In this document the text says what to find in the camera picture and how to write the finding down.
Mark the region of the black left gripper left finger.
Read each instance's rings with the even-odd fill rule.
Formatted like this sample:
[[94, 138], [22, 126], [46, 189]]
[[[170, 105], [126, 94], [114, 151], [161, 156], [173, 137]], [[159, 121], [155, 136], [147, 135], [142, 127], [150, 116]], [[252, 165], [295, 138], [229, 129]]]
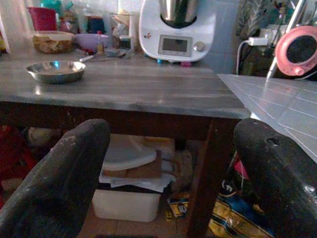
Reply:
[[89, 119], [68, 131], [1, 208], [1, 237], [77, 237], [109, 142], [104, 119]]

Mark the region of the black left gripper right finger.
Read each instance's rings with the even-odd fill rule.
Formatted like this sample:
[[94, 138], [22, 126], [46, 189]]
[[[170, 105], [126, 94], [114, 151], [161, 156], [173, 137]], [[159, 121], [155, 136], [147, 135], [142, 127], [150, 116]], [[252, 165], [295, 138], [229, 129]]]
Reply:
[[256, 119], [234, 129], [234, 144], [276, 238], [317, 236], [317, 165], [290, 137]]

